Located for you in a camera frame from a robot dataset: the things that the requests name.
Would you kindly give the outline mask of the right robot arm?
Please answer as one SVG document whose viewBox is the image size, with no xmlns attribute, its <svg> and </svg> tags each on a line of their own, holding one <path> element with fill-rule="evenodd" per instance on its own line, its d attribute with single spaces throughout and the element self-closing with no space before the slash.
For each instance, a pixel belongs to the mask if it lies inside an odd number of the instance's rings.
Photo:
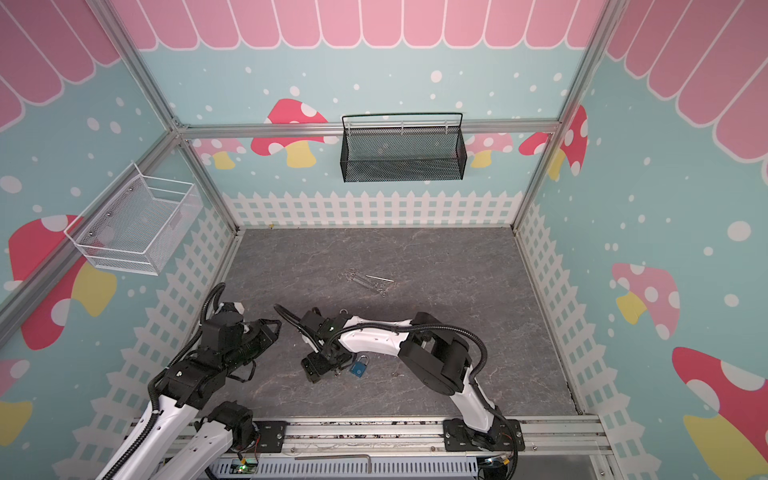
<svg viewBox="0 0 768 480">
<path fill-rule="evenodd" d="M 504 418 L 477 382 L 488 351 L 474 333 L 425 312 L 399 322 L 374 322 L 345 311 L 325 318 L 313 309 L 291 323 L 313 349 L 301 362 L 310 382 L 345 368 L 360 377 L 369 354 L 396 357 L 424 386 L 448 397 L 461 414 L 443 422 L 447 451 L 515 454 L 525 449 L 520 423 Z"/>
</svg>

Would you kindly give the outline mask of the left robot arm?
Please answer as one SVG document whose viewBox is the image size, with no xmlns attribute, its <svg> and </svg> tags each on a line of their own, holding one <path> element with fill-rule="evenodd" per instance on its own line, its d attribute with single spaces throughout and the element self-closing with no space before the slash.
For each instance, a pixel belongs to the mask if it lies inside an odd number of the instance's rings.
<svg viewBox="0 0 768 480">
<path fill-rule="evenodd" d="M 149 404 L 127 439 L 97 475 L 99 479 L 149 479 L 180 433 L 229 380 L 248 382 L 255 360 L 273 346 L 282 322 L 244 319 L 238 303 L 222 302 L 223 282 L 203 301 L 192 338 L 147 384 Z M 160 470 L 191 479 L 231 448 L 256 440 L 249 409 L 225 402 L 201 424 L 193 446 Z"/>
</svg>

